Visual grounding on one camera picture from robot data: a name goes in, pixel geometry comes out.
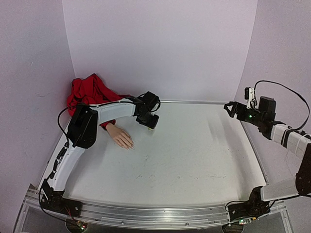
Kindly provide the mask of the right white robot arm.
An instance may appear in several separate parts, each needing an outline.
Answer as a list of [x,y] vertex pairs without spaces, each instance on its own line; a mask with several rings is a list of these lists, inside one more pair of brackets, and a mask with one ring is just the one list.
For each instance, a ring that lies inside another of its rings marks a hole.
[[311,196],[311,136],[294,129],[276,117],[276,101],[261,97],[259,106],[253,107],[231,101],[224,105],[230,117],[258,128],[268,140],[268,147],[257,149],[268,169],[269,182],[254,187],[248,200],[232,201],[226,205],[231,222],[245,218],[258,218],[270,213],[278,200]]

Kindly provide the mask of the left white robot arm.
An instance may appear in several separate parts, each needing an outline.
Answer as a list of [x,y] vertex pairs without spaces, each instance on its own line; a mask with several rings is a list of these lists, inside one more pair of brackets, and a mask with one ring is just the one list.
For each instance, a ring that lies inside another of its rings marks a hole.
[[52,171],[43,180],[39,191],[39,206],[45,211],[78,217],[82,203],[63,197],[67,180],[81,155],[94,145],[97,128],[100,124],[121,117],[135,117],[136,121],[154,129],[159,116],[154,114],[161,102],[157,95],[146,92],[138,97],[125,97],[121,100],[87,105],[75,105],[75,111],[67,130],[63,148],[54,160]]

